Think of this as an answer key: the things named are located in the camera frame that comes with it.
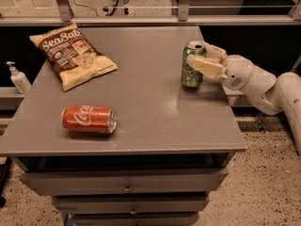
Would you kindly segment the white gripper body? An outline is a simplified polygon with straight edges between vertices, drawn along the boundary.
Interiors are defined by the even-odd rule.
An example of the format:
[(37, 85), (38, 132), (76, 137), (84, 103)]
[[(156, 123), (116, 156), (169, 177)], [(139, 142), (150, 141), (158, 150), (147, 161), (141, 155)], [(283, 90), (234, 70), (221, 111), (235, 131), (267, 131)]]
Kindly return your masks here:
[(266, 95), (277, 82), (277, 78), (272, 73), (238, 55), (227, 56), (223, 60), (223, 65), (228, 77), (222, 80), (224, 86), (241, 91), (247, 100), (260, 111), (277, 110)]

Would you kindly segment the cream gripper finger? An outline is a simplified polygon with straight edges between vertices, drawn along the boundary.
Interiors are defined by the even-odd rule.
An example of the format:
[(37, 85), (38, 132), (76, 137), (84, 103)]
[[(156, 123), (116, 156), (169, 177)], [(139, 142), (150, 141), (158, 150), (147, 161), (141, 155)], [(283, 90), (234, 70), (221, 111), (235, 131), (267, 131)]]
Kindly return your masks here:
[(211, 62), (202, 56), (189, 55), (186, 63), (194, 70), (210, 79), (226, 78), (226, 68), (217, 62)]
[(227, 56), (227, 52), (220, 47), (207, 42), (204, 45), (206, 49), (205, 57), (211, 62), (221, 62)]

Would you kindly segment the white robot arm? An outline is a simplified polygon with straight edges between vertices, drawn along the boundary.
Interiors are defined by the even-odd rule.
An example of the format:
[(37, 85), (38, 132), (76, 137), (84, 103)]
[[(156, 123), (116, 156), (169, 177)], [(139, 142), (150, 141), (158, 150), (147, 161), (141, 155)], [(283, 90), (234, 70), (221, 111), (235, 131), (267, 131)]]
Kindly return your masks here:
[(223, 86), (242, 92), (261, 112), (276, 115), (283, 111), (291, 127), (294, 143), (301, 155), (301, 77), (292, 72), (276, 77), (239, 55), (228, 55), (204, 42), (205, 55), (189, 55), (186, 63)]

